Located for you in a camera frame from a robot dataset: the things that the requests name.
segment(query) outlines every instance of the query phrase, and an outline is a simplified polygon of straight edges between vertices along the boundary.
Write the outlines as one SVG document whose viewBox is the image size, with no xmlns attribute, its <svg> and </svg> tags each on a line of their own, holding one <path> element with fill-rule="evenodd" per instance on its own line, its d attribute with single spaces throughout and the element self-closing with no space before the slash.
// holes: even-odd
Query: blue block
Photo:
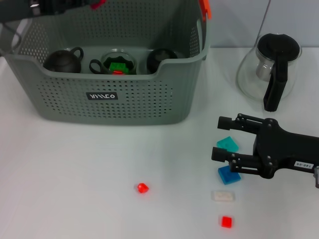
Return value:
<svg viewBox="0 0 319 239">
<path fill-rule="evenodd" d="M 226 149 L 228 152 L 236 153 L 238 151 L 237 144 L 233 141 L 233 139 L 229 136 L 221 141 L 217 142 L 217 147 Z"/>
<path fill-rule="evenodd" d="M 230 172 L 229 166 L 219 168 L 218 173 L 221 177 L 221 180 L 223 180 L 223 183 L 225 185 L 230 183 L 235 183 L 241 179 L 241 177 L 239 176 L 239 173 Z"/>
</svg>

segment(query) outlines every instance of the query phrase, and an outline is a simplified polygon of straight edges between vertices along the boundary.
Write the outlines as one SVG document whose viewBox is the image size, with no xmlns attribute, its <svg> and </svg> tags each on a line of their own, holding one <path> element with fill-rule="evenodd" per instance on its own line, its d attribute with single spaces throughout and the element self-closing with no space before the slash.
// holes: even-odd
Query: black handle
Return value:
<svg viewBox="0 0 319 239">
<path fill-rule="evenodd" d="M 276 61 L 271 71 L 269 85 L 264 96 L 266 111 L 277 110 L 288 80 L 288 61 L 284 57 L 276 56 Z"/>
<path fill-rule="evenodd" d="M 91 66 L 92 63 L 98 64 L 100 69 L 101 69 L 102 68 L 101 62 L 99 60 L 93 59 L 93 60 L 90 61 L 89 68 L 90 68 L 91 72 L 94 73 L 94 74 L 103 74 L 103 72 L 101 72 L 101 71 L 94 70 L 93 67 Z"/>
<path fill-rule="evenodd" d="M 83 57 L 84 57 L 84 51 L 81 47 L 74 47 L 72 50 L 70 50 L 70 52 L 72 52 L 74 54 L 74 52 L 76 52 L 77 50 L 80 51 L 80 56 L 79 56 L 79 61 L 82 61 Z"/>
</svg>

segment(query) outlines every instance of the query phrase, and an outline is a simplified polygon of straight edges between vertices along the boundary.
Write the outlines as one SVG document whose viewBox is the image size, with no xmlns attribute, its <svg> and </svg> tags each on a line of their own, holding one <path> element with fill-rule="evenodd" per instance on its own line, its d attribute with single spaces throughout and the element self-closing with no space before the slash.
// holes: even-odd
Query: red block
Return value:
<svg viewBox="0 0 319 239">
<path fill-rule="evenodd" d="M 233 223 L 233 219 L 230 217 L 223 216 L 221 219 L 221 226 L 223 228 L 231 228 Z"/>
<path fill-rule="evenodd" d="M 145 183 L 140 183 L 140 184 L 138 185 L 138 191 L 139 191 L 140 193 L 146 193 L 148 190 L 149 190 L 149 188 L 148 188 L 148 186 L 146 186 Z"/>
</svg>

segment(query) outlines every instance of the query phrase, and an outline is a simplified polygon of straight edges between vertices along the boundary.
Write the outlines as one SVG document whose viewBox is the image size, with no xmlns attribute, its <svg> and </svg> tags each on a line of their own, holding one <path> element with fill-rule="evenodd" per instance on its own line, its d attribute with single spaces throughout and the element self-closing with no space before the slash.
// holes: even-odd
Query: black teapot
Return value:
<svg viewBox="0 0 319 239">
<path fill-rule="evenodd" d="M 147 69 L 151 74 L 154 74 L 163 60 L 177 59 L 177 55 L 172 50 L 161 48 L 152 51 L 147 59 Z"/>
<path fill-rule="evenodd" d="M 77 50 L 80 51 L 79 57 L 74 55 L 74 52 Z M 83 56 L 84 52 L 81 47 L 75 47 L 70 51 L 55 51 L 45 60 L 43 67 L 55 72 L 80 73 Z"/>
</svg>

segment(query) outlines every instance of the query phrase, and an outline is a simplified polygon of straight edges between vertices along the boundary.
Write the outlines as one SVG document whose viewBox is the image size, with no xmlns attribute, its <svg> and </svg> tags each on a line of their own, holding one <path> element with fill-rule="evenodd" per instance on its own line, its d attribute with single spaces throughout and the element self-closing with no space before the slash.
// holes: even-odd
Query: teapot lid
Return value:
<svg viewBox="0 0 319 239">
<path fill-rule="evenodd" d="M 291 62 L 296 60 L 300 53 L 299 44 L 285 34 L 266 34 L 259 39 L 257 48 L 264 57 L 272 61 L 275 61 L 276 56 L 282 56 Z"/>
</svg>

